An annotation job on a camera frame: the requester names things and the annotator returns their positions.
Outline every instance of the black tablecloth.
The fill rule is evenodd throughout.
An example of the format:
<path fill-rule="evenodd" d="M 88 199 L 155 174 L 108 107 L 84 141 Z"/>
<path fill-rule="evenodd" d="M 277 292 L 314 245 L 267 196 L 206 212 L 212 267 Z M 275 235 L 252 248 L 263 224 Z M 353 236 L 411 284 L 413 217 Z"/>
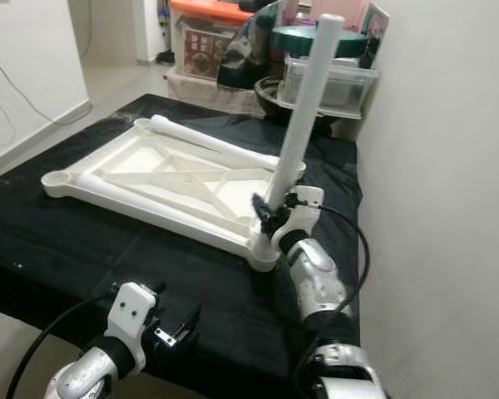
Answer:
<path fill-rule="evenodd" d="M 184 361 L 151 359 L 147 371 L 210 397 L 285 397 L 296 308 L 287 271 L 253 272 L 246 262 L 169 231 L 77 199 L 46 196 L 40 179 L 68 167 L 120 135 L 138 117 L 165 115 L 222 140 L 278 155 L 284 129 L 145 95 L 0 177 L 0 312 L 38 328 L 114 281 L 168 286 L 167 301 L 201 303 L 200 339 Z M 354 143 L 314 137 L 304 184 L 325 189 L 325 204 L 357 218 L 361 199 Z M 337 261 L 351 288 L 357 239 L 323 214 L 314 237 Z M 84 345 L 105 329 L 101 303 L 85 308 L 55 334 Z M 354 304 L 358 315 L 358 305 Z M 236 393 L 230 387 L 238 386 Z"/>

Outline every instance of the white plastic rod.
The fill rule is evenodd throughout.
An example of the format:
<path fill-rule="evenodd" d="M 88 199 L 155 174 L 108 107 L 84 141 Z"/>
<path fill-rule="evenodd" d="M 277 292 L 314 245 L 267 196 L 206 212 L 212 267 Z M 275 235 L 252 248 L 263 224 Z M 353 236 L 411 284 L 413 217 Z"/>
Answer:
<path fill-rule="evenodd" d="M 274 170 L 278 163 L 277 157 L 262 155 L 258 152 L 253 152 L 251 150 L 238 147 L 237 145 L 226 143 L 225 141 L 218 140 L 210 135 L 195 131 L 194 129 L 180 125 L 179 123 L 172 122 L 165 116 L 154 115 L 151 118 L 151 129 L 163 135 L 170 135 L 176 139 L 201 145 L 202 147 L 209 148 L 220 153 L 230 153 L 240 156 L 252 161 L 255 167 Z"/>
<path fill-rule="evenodd" d="M 323 14 L 319 18 L 318 34 L 309 56 L 309 67 L 301 83 L 298 102 L 289 128 L 284 138 L 283 148 L 274 178 L 269 187 L 268 203 L 277 210 L 284 203 L 284 196 L 298 179 L 300 164 L 303 162 L 309 137 L 322 101 L 331 62 L 336 54 L 343 18 Z"/>

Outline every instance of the green lid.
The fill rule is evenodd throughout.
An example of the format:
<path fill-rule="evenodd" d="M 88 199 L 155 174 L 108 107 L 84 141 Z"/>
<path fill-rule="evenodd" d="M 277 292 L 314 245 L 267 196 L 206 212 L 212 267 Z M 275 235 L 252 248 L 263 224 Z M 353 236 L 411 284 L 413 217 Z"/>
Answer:
<path fill-rule="evenodd" d="M 316 27 L 275 27 L 272 32 L 272 47 L 296 56 L 307 56 L 316 32 Z M 360 57 L 364 54 L 367 43 L 368 38 L 360 33 L 342 31 L 336 57 Z"/>

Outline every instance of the orange lid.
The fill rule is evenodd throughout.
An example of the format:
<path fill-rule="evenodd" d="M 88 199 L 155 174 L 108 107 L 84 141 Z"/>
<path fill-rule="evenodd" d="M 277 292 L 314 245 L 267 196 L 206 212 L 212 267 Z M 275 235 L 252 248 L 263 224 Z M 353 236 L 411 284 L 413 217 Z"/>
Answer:
<path fill-rule="evenodd" d="M 237 25 L 242 25 L 253 15 L 251 12 L 240 11 L 238 4 L 218 0 L 171 0 L 170 6 L 181 11 L 229 19 Z"/>

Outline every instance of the table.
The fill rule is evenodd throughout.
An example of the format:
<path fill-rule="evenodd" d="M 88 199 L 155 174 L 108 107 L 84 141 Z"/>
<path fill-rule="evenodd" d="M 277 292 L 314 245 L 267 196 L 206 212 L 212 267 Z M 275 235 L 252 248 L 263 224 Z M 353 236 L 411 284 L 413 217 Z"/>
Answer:
<path fill-rule="evenodd" d="M 115 281 L 164 281 L 174 309 L 201 303 L 198 344 L 178 358 L 148 356 L 147 371 L 211 398 L 287 397 L 299 330 L 288 270 L 258 274 L 232 254 L 73 198 L 52 199 L 41 184 L 132 126 L 167 116 L 236 145 L 278 155 L 284 128 L 144 95 L 106 119 L 0 177 L 0 312 L 44 328 L 78 301 Z M 304 184 L 325 189 L 325 204 L 357 219 L 362 198 L 354 143 L 315 136 Z M 323 214 L 314 230 L 344 282 L 358 278 L 353 231 Z M 72 314 L 53 332 L 83 346 L 106 326 L 110 301 Z M 353 305 L 358 326 L 358 304 Z"/>

